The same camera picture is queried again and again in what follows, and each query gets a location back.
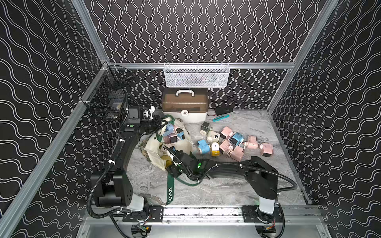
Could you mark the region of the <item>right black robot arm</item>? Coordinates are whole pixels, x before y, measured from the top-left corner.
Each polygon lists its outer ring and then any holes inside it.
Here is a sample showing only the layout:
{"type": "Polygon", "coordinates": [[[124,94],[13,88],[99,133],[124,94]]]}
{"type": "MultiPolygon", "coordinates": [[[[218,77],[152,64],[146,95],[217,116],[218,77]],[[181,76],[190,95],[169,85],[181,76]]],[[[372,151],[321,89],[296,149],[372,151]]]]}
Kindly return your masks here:
{"type": "Polygon", "coordinates": [[[173,164],[167,168],[168,173],[178,178],[185,174],[200,184],[205,179],[233,178],[245,180],[259,196],[259,211],[272,215],[279,193],[298,188],[291,178],[282,175],[273,166],[258,156],[243,162],[220,162],[211,159],[196,159],[175,147],[165,146],[164,151],[172,159],[173,164]]]}

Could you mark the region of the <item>cream tote bag green handles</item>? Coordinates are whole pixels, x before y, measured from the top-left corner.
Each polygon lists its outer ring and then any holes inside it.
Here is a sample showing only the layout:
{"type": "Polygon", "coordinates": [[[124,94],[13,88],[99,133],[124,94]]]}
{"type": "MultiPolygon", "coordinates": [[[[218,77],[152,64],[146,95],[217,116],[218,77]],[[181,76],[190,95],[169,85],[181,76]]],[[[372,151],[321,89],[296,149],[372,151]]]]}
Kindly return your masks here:
{"type": "Polygon", "coordinates": [[[150,163],[140,194],[148,196],[154,204],[199,205],[199,184],[193,185],[193,181],[189,180],[185,174],[175,178],[166,170],[172,165],[172,160],[164,151],[164,147],[173,146],[191,155],[190,133],[180,119],[175,119],[171,115],[165,115],[163,119],[174,126],[173,133],[163,137],[166,128],[164,127],[140,144],[142,154],[150,163]]]}

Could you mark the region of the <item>blue rounded pencil sharpener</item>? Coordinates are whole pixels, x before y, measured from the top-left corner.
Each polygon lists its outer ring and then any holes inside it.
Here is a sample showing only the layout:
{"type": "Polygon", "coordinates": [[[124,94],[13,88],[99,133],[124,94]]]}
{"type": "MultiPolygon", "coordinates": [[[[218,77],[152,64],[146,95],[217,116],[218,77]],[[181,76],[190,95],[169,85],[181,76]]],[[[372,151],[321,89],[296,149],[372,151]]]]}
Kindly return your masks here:
{"type": "Polygon", "coordinates": [[[208,144],[208,142],[205,139],[199,140],[197,142],[197,148],[198,148],[198,151],[200,154],[209,154],[210,153],[210,145],[208,144]]]}

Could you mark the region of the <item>green pencil sharpener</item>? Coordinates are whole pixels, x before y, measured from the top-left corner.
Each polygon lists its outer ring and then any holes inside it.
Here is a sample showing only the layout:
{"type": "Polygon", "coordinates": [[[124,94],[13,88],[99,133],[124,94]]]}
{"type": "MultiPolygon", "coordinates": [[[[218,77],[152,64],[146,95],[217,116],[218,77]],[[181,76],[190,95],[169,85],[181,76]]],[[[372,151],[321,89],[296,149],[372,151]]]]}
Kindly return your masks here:
{"type": "Polygon", "coordinates": [[[203,122],[200,126],[200,134],[206,136],[210,131],[210,128],[211,126],[209,122],[203,122]]]}

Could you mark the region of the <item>pink square pencil sharpener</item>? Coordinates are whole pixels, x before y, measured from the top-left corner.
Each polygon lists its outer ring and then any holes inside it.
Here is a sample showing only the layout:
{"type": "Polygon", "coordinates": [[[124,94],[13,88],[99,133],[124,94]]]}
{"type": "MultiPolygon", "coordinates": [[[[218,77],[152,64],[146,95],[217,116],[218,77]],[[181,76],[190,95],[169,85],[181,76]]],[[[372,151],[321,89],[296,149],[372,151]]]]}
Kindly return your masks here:
{"type": "Polygon", "coordinates": [[[260,145],[261,156],[271,157],[273,155],[273,145],[269,143],[262,143],[260,145]]]}

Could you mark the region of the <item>pink round pencil sharpener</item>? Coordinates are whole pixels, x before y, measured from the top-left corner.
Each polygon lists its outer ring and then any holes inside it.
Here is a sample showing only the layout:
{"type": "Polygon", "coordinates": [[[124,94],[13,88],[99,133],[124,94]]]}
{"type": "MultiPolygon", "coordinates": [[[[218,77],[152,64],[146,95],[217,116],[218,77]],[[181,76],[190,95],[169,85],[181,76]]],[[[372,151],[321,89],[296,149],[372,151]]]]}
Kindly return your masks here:
{"type": "Polygon", "coordinates": [[[256,136],[249,135],[248,139],[244,142],[244,148],[256,150],[261,148],[261,144],[258,142],[258,138],[256,136]]]}

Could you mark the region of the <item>cream white pencil sharpener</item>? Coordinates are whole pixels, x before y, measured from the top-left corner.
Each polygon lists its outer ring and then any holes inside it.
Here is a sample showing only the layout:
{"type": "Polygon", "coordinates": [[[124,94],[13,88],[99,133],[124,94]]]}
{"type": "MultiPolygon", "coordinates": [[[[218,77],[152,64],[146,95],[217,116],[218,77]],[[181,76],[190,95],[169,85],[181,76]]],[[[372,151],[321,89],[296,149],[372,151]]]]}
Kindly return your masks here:
{"type": "Polygon", "coordinates": [[[206,136],[206,141],[208,143],[218,143],[220,140],[220,133],[215,132],[215,131],[209,131],[207,136],[206,136]]]}

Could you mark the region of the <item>yellow pencil sharpener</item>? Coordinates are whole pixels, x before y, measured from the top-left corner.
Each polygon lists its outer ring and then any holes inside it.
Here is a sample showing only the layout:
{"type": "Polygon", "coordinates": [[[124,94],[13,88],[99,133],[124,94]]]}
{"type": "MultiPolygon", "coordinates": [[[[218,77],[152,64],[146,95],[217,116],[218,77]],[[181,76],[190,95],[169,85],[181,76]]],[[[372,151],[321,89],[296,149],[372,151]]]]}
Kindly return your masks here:
{"type": "Polygon", "coordinates": [[[218,142],[213,142],[211,144],[211,155],[212,157],[220,156],[220,147],[218,142]]]}

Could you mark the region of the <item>pink boxy pencil sharpener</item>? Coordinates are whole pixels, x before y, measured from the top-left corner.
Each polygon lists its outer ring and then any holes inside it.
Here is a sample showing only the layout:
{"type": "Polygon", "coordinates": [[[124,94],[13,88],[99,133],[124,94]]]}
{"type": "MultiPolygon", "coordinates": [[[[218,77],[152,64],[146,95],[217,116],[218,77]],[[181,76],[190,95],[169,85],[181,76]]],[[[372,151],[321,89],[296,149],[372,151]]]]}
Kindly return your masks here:
{"type": "Polygon", "coordinates": [[[234,146],[231,144],[229,140],[224,140],[219,145],[220,154],[223,154],[223,155],[230,154],[233,149],[234,149],[234,146]]]}

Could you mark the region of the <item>blue square pencil sharpener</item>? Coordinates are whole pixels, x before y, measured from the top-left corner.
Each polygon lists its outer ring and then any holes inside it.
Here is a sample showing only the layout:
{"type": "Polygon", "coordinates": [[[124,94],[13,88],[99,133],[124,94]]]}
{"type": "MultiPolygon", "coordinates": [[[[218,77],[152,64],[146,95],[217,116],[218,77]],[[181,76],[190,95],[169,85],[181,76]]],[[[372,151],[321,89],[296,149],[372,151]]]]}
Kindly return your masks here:
{"type": "Polygon", "coordinates": [[[234,132],[230,138],[229,141],[234,145],[234,146],[240,146],[244,142],[245,138],[244,136],[239,133],[239,132],[234,132]]]}

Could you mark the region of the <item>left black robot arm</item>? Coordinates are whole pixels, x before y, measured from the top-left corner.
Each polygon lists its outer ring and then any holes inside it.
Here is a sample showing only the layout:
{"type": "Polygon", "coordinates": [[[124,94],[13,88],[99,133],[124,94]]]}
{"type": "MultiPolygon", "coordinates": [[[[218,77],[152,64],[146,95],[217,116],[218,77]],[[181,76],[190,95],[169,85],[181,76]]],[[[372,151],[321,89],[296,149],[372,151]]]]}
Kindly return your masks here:
{"type": "Polygon", "coordinates": [[[156,115],[152,119],[140,119],[137,124],[125,119],[116,129],[117,143],[109,161],[92,174],[86,209],[95,219],[124,217],[131,214],[137,220],[149,218],[146,198],[134,194],[127,175],[127,168],[135,147],[144,135],[155,134],[168,122],[156,115]]]}

